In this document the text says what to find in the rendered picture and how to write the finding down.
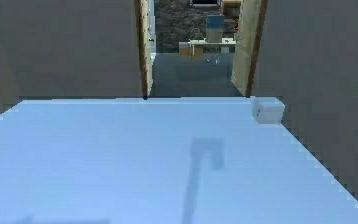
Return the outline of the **yellow box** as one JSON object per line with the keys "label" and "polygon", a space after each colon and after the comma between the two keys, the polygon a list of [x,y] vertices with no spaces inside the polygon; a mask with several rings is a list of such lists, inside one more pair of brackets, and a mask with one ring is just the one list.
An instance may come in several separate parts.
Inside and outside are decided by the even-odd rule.
{"label": "yellow box", "polygon": [[192,45],[189,42],[180,42],[178,44],[179,54],[182,56],[202,56],[203,48]]}

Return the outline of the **white box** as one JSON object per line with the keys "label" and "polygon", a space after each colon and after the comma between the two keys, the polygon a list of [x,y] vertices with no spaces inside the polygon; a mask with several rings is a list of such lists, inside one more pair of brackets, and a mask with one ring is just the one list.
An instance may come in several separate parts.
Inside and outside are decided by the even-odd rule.
{"label": "white box", "polygon": [[255,97],[252,100],[252,116],[259,124],[280,124],[285,105],[276,97]]}

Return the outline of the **blue and beige chair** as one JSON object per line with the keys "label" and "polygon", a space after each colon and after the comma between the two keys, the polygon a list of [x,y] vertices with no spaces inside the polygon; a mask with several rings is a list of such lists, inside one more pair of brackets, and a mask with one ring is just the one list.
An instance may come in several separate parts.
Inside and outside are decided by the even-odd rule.
{"label": "blue and beige chair", "polygon": [[206,40],[220,42],[224,32],[224,16],[221,14],[208,15],[206,18]]}

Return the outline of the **beige room door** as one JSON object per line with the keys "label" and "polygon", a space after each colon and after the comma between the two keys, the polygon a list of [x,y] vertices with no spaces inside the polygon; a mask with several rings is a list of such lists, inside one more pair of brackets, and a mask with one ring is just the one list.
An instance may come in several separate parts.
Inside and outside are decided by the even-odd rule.
{"label": "beige room door", "polygon": [[242,0],[231,81],[244,96],[252,95],[268,0]]}

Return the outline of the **wooden cupboard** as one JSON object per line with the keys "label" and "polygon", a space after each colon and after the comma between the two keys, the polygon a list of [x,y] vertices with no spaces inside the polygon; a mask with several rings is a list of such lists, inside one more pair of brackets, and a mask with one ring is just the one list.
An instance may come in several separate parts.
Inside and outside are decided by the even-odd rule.
{"label": "wooden cupboard", "polygon": [[220,12],[224,16],[224,22],[232,26],[236,33],[239,27],[242,0],[221,0]]}

